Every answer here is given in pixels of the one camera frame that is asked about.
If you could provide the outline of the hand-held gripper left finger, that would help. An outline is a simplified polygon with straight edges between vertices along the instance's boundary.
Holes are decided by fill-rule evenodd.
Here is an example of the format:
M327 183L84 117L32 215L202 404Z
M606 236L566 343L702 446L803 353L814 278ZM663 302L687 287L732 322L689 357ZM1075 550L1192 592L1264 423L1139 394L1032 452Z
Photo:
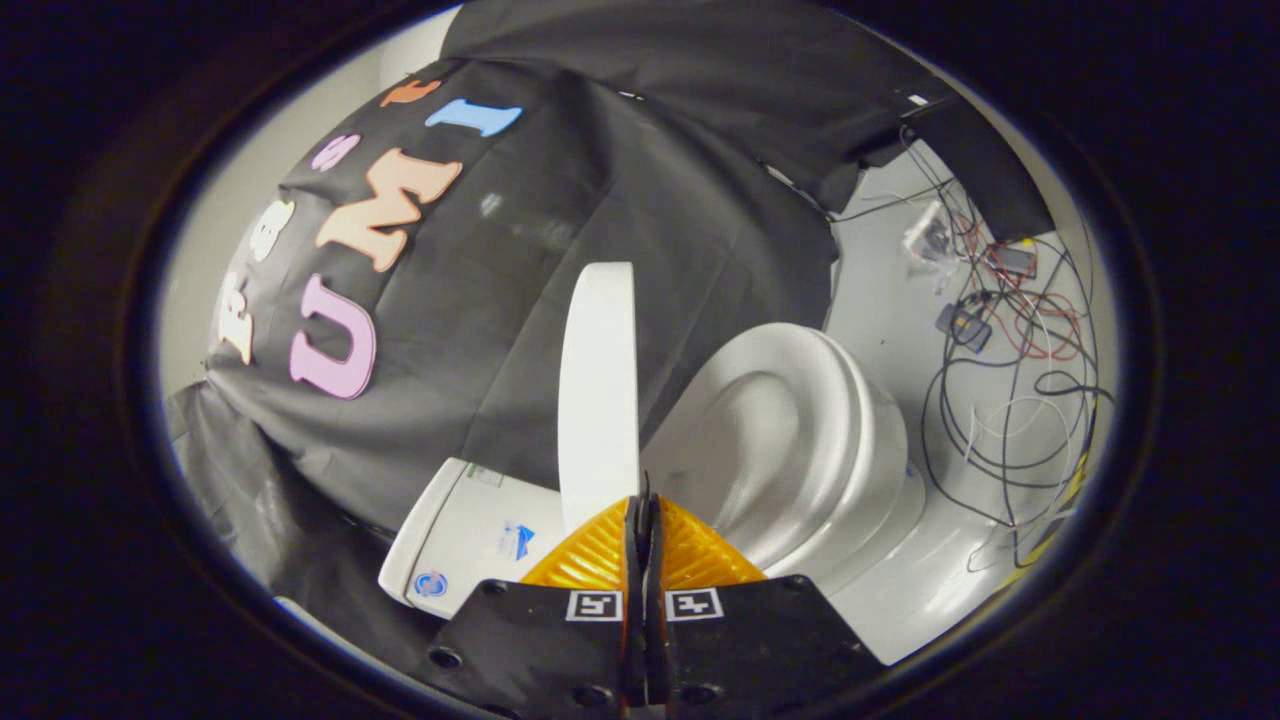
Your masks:
M598 514L532 582L488 578L426 648L426 683L506 719L625 719L646 705L646 497Z

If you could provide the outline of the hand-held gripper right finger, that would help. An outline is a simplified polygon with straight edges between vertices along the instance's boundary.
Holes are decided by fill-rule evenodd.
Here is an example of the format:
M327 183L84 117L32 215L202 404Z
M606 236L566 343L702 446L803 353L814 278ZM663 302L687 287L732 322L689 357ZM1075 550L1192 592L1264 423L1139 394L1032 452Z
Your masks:
M886 673L810 577L765 577L668 498L645 511L646 697L667 717L782 719Z

